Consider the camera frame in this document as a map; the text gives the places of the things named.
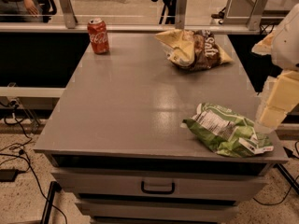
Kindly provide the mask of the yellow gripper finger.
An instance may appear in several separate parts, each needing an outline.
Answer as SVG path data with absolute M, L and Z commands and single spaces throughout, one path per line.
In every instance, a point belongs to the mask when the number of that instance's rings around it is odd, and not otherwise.
M 277 77 L 268 77 L 260 101 L 255 129 L 258 132 L 272 132 L 299 104 L 299 73 L 283 71 Z
M 272 41 L 274 38 L 274 32 L 268 34 L 263 40 L 256 43 L 251 51 L 258 55 L 270 55 L 272 50 Z

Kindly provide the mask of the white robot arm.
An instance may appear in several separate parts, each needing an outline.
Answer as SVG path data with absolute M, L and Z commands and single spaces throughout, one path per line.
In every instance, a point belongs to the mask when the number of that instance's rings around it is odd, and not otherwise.
M 299 4 L 251 51 L 270 55 L 272 64 L 282 69 L 277 78 L 267 79 L 255 118 L 256 131 L 271 133 L 299 104 Z

